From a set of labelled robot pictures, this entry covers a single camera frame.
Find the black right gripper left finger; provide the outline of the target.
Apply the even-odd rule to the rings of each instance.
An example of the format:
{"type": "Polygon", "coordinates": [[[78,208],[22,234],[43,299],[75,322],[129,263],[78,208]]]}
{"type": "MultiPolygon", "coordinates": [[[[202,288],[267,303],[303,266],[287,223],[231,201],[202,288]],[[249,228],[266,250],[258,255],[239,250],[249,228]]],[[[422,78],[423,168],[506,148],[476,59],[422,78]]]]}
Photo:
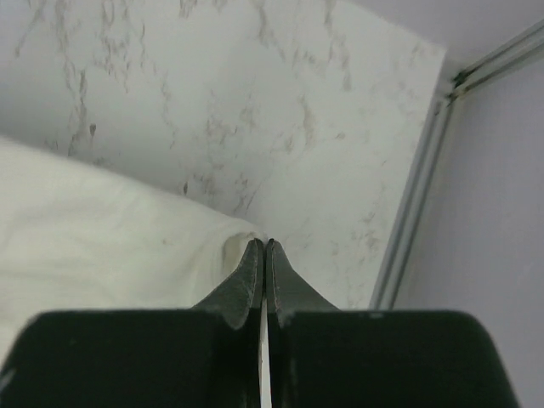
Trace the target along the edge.
{"type": "Polygon", "coordinates": [[[234,272],[191,308],[221,320],[213,340],[207,407],[259,407],[264,244],[246,245],[234,272]]]}

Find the white t shirt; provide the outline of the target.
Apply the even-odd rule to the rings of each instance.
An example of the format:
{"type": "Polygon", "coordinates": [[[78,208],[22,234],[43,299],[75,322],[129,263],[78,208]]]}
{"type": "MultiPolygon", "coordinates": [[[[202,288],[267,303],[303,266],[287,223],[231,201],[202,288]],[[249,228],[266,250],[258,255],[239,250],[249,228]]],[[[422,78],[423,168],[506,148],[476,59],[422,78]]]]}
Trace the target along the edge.
{"type": "Polygon", "coordinates": [[[1,346],[44,311],[191,307],[262,237],[182,196],[2,139],[1,346]]]}

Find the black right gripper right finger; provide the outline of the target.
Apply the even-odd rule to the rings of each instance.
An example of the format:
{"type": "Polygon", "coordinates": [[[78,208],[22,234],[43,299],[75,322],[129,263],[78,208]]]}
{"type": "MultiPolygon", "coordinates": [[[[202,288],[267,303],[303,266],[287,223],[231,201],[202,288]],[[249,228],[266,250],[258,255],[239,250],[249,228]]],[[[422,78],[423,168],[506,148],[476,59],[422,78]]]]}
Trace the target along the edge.
{"type": "Polygon", "coordinates": [[[292,267],[283,246],[270,240],[264,254],[264,290],[267,302],[270,393],[273,407],[285,407],[284,375],[288,350],[284,326],[297,312],[337,312],[339,308],[321,296],[292,267]]]}

